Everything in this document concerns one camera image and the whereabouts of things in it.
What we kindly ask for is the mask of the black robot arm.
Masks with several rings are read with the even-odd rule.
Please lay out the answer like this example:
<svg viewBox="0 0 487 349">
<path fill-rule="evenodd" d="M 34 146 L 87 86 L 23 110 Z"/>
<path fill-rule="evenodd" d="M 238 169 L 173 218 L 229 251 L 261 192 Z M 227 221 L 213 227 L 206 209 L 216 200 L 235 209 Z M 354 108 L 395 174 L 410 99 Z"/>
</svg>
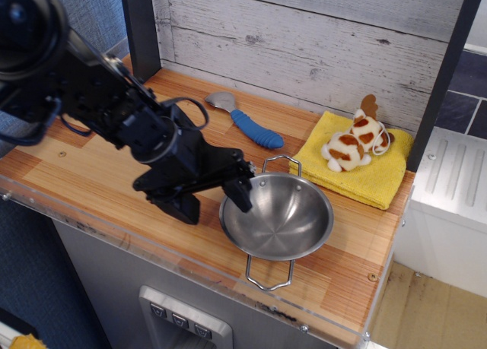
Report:
<svg viewBox="0 0 487 349">
<path fill-rule="evenodd" d="M 1 109 L 34 130 L 2 135 L 38 144 L 59 116 L 70 116 L 148 166 L 135 190 L 163 212 L 199 220 L 196 193 L 216 186 L 251 209 L 254 168 L 235 148 L 210 145 L 178 99 L 160 102 L 120 60 L 101 55 L 69 25 L 59 0 L 1 0 Z"/>
</svg>

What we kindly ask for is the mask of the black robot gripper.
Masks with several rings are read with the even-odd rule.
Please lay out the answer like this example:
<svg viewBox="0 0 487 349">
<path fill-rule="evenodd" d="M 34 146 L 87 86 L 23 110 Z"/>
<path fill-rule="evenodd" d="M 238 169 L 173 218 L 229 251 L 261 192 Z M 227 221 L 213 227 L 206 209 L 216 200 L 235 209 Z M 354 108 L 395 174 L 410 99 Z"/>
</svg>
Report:
<svg viewBox="0 0 487 349">
<path fill-rule="evenodd" d="M 252 208 L 253 166 L 237 148 L 209 144 L 177 105 L 143 108 L 132 122 L 132 156 L 149 170 L 133 187 L 165 214 L 185 224 L 199 222 L 196 192 L 215 186 L 243 212 Z"/>
</svg>

